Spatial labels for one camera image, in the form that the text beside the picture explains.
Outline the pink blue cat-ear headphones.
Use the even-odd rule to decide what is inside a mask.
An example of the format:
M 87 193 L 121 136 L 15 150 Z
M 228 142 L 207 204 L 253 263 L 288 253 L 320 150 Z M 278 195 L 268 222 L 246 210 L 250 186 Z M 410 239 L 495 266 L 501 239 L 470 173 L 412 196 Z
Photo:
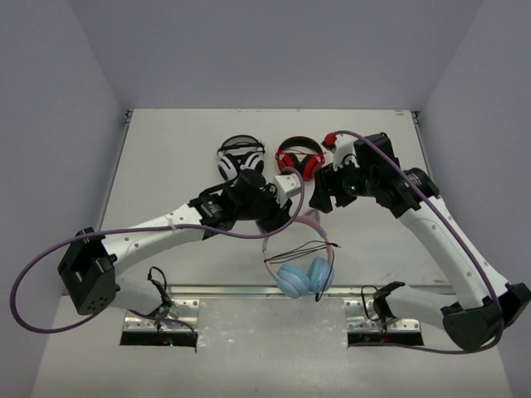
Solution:
M 269 239 L 265 238 L 262 243 L 264 264 L 283 294 L 292 299 L 313 295 L 318 302 L 334 281 L 335 249 L 339 245 L 329 239 L 321 225 L 319 211 L 309 210 L 297 216 L 295 223 L 311 228 L 319 238 L 277 255 L 266 253 Z

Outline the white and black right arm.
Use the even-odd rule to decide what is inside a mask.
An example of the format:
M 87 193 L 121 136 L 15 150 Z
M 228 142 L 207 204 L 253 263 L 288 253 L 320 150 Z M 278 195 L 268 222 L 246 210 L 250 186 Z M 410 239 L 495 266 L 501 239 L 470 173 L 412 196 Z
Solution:
M 421 169 L 401 168 L 385 133 L 340 130 L 322 142 L 331 163 L 314 175 L 309 205 L 323 213 L 371 197 L 425 247 L 453 288 L 434 294 L 404 282 L 373 293 L 377 322 L 412 317 L 444 330 L 455 354 L 494 347 L 530 303 L 524 283 L 512 284 L 474 247 L 447 209 L 439 188 Z

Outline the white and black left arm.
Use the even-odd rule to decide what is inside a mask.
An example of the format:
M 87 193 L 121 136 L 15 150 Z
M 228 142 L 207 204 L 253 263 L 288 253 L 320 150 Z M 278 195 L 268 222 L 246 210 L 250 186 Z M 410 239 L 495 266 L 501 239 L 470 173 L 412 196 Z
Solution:
M 161 284 L 132 279 L 126 270 L 165 250 L 231 235 L 238 221 L 254 221 L 260 238 L 290 223 L 291 198 L 300 194 L 295 174 L 267 182 L 246 169 L 235 179 L 203 190 L 179 208 L 130 228 L 79 231 L 71 240 L 58 274 L 79 315 L 111 306 L 152 315 L 172 307 Z

